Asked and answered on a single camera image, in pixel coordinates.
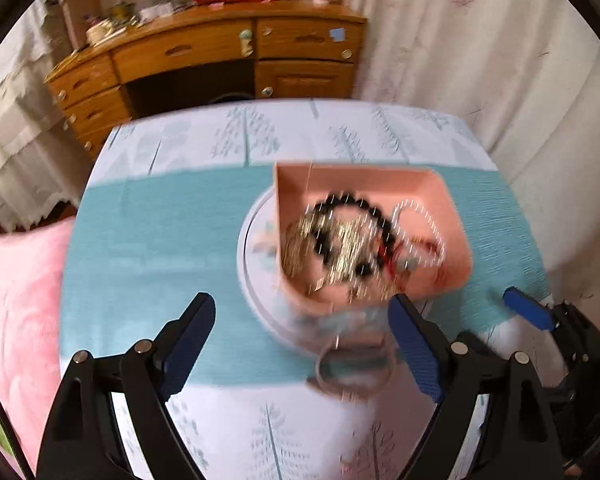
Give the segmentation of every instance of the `blue stripe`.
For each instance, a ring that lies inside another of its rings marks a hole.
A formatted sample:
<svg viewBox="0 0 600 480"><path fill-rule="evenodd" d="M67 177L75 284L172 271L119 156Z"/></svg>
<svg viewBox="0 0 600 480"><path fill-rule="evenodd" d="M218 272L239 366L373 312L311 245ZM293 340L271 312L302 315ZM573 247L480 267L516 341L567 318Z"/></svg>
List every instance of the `blue stripe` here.
<svg viewBox="0 0 600 480"><path fill-rule="evenodd" d="M251 143L247 127L247 110L242 110L242 136L244 138L244 167L248 168L251 164Z"/></svg>
<svg viewBox="0 0 600 480"><path fill-rule="evenodd" d="M107 148L107 151L108 151L108 150L110 150L110 149L111 149L111 147L113 146L113 143L115 142L115 140L116 140L116 137L118 136L118 133L119 133L119 131L120 131L120 128L122 128L122 126L116 126L116 127L114 128L114 130L115 130L116 132L115 132L115 133L111 132L111 133L109 134L109 137L111 137L111 141L110 141L110 143L109 143L109 147Z"/></svg>
<svg viewBox="0 0 600 480"><path fill-rule="evenodd" d="M273 459L276 463L276 472L278 473L278 480L283 480L282 471L280 471L280 460L278 460L278 450L276 449L276 439L273 436L273 428L271 427L271 417L269 416L269 405L266 406L267 410L267 428L269 429L269 439L271 440L271 450L273 451Z"/></svg>
<svg viewBox="0 0 600 480"><path fill-rule="evenodd" d="M154 158L151 161L151 165L149 166L149 171L147 176L151 176L151 172L154 170L155 158L158 156L158 152L160 151L160 145L162 144L162 139L158 141L158 147L155 149Z"/></svg>
<svg viewBox="0 0 600 480"><path fill-rule="evenodd" d="M430 317L447 335L488 330L510 311L501 295L517 286L546 295L538 251L516 202L495 172L436 168L464 222L474 274L439 298ZM180 317L197 292L216 300L216 325L189 381L261 384L303 381L314 360L275 342L238 284L236 240L271 167L165 174L89 187L67 254L61 356L126 351Z"/></svg>
<svg viewBox="0 0 600 480"><path fill-rule="evenodd" d="M309 106L311 107L311 112L314 114L314 119L320 117L320 112L318 112L318 107L315 105L313 99L309 99Z"/></svg>

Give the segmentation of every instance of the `white curtain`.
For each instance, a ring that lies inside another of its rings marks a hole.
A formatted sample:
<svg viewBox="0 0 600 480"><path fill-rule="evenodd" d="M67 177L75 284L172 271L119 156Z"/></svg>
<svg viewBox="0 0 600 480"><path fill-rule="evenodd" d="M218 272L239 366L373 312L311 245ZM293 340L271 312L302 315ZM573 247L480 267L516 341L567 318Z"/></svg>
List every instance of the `white curtain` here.
<svg viewBox="0 0 600 480"><path fill-rule="evenodd" d="M46 1L36 0L0 45L0 225L7 231L29 228L58 202L78 206L90 172L43 83L69 53L59 9Z"/></svg>
<svg viewBox="0 0 600 480"><path fill-rule="evenodd" d="M600 326L600 42L567 0L344 0L356 96L463 118L512 187L557 299Z"/></svg>

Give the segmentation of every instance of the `pink jewelry box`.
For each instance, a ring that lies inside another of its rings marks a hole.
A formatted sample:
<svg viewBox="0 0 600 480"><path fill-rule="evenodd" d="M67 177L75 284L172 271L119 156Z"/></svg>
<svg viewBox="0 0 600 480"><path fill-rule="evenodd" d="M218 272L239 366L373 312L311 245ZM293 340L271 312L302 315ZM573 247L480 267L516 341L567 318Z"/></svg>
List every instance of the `pink jewelry box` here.
<svg viewBox="0 0 600 480"><path fill-rule="evenodd" d="M324 269L318 256L309 258L304 271L290 278L280 264L283 236L288 227L307 210L325 200L330 192L355 192L372 206L382 209L384 218L391 219L394 208L403 200L416 200L430 213L442 235L446 256L440 267L418 267L411 273L406 294L412 301L424 300L461 288L472 271L472 256L445 182L435 171L386 166L344 166L279 163L274 167L276 186L276 219L278 222L278 267L281 288L299 314L328 316L335 312L360 310L380 306L378 302L349 303L348 285L326 286L307 296L309 286L322 277ZM403 210L399 224L411 237L432 239L424 215Z"/></svg>

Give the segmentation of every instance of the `tablecloth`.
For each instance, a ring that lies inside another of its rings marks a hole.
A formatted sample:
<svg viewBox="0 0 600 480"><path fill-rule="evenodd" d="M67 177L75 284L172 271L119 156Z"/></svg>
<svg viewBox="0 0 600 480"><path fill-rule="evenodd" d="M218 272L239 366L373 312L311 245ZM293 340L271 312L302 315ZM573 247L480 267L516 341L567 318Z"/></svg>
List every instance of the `tablecloth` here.
<svg viewBox="0 0 600 480"><path fill-rule="evenodd" d="M437 171L464 224L474 270L460 291L433 301L429 319L449 337L473 330L507 357L528 351L545 383L560 380L564 364L550 335L500 299L511 285L536 298L548 291L528 225L471 131L430 110L337 100L227 104L115 128L68 251L61 359L81 348L95 356L126 351L179 317L198 291L209 292L216 325L183 392L168 403L205 475L394 478L435 409L408 367L400 364L368 404L338 402L306 387L314 359L280 344L260 321L259 303L285 301L271 254L258 250L272 220L277 160ZM148 478L124 400L114 402L134 471ZM476 417L484 410L481 399ZM463 453L457 478L470 456Z"/></svg>

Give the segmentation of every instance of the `pink bedding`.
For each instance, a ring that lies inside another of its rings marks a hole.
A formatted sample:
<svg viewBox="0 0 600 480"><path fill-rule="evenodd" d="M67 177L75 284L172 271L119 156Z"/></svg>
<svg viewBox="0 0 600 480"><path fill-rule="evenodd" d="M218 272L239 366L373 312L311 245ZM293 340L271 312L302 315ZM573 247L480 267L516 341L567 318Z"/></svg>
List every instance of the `pink bedding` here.
<svg viewBox="0 0 600 480"><path fill-rule="evenodd" d="M35 470L60 381L58 313L74 218L0 235L0 399Z"/></svg>

